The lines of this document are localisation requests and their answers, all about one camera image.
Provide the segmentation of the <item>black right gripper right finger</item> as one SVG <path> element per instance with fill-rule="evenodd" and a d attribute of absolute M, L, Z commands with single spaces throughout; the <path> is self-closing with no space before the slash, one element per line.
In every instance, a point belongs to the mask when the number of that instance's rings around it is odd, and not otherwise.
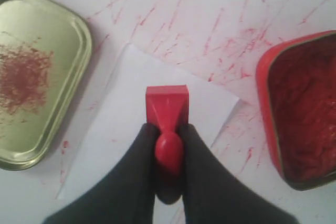
<path fill-rule="evenodd" d="M 184 142 L 186 223 L 298 223 L 236 179 L 212 154 L 191 124 L 180 126 Z"/>

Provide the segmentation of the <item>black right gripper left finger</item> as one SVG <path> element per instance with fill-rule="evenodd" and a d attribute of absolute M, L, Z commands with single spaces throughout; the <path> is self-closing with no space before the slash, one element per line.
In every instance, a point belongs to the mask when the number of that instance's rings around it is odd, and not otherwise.
<path fill-rule="evenodd" d="M 143 124 L 116 166 L 84 195 L 45 223 L 152 223 L 154 146 L 160 131 Z"/>

